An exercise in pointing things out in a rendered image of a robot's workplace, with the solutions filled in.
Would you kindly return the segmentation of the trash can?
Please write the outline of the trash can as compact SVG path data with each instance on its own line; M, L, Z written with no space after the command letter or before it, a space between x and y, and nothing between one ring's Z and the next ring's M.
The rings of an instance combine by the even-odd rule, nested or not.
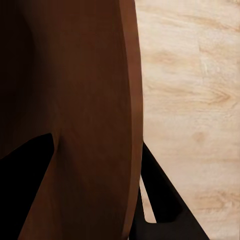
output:
M54 141L17 240L129 240L143 107L135 0L0 0L0 160Z

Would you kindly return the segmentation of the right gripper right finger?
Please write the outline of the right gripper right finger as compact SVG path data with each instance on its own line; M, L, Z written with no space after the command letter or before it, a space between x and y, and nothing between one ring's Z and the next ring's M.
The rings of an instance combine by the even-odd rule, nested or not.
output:
M144 141L141 177L156 223L145 220L139 185L128 240L210 240Z

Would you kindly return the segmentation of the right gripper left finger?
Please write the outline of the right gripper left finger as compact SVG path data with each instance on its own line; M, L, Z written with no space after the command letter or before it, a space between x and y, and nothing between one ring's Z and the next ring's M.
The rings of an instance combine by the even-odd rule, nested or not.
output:
M0 240L18 239L54 151L48 133L0 160Z

